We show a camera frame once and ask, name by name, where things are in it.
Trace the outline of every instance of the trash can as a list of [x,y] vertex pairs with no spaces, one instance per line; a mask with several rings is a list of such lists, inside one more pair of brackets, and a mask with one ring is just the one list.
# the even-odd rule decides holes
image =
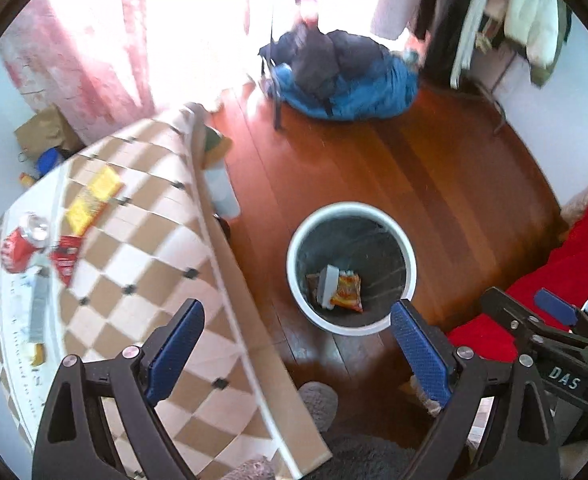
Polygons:
[[[340,335],[386,329],[392,305],[411,299],[416,288],[416,258],[407,235],[392,217],[359,202],[328,205],[305,219],[292,237],[286,265],[299,308],[315,325]],[[360,276],[363,313],[312,306],[306,276],[327,265]]]

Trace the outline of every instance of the blue gripper pad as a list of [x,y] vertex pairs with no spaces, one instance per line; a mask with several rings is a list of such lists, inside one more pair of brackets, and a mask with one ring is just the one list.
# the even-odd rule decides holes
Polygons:
[[152,407],[160,400],[167,399],[172,393],[188,357],[203,332],[203,327],[205,311],[200,301],[196,301],[149,367],[148,389],[145,396]]
[[452,396],[445,363],[401,303],[392,306],[391,327],[421,388],[445,407]]
[[534,295],[534,304],[565,326],[574,326],[578,322],[577,309],[546,288],[542,288]]

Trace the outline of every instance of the red wrapper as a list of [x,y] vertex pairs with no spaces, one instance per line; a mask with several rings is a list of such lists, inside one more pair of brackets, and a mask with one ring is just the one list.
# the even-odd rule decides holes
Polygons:
[[3,240],[0,250],[1,263],[7,272],[12,274],[23,272],[37,250],[37,247],[23,237],[21,228],[17,227]]
[[60,280],[69,286],[74,274],[74,266],[78,260],[78,253],[81,249],[83,239],[78,236],[62,236],[58,245],[50,253],[50,260],[58,271]]

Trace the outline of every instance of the blue object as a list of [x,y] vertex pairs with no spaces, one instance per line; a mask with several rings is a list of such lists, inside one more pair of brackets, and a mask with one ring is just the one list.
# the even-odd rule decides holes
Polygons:
[[280,83],[281,98],[293,108],[313,118],[333,121],[395,117],[414,102],[418,93],[418,75],[410,72],[402,59],[389,53],[374,62],[361,78],[346,80],[338,76],[336,92],[329,99],[331,115],[317,99],[296,85],[289,65],[275,67],[274,77]]
[[152,407],[172,393],[204,327],[205,311],[195,301],[149,367],[145,396]]
[[542,288],[534,295],[534,304],[565,326],[574,326],[578,322],[576,307],[561,300],[546,288]]
[[445,363],[400,302],[392,306],[391,327],[421,388],[445,407],[452,396]]
[[63,157],[56,148],[50,148],[40,154],[36,161],[36,169],[44,176],[63,162]]

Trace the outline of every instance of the blue lid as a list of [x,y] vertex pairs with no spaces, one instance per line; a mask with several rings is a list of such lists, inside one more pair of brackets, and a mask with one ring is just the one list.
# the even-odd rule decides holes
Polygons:
[[36,161],[36,169],[39,170],[40,176],[45,175],[60,164],[61,156],[56,148],[50,148],[40,154],[39,160]]

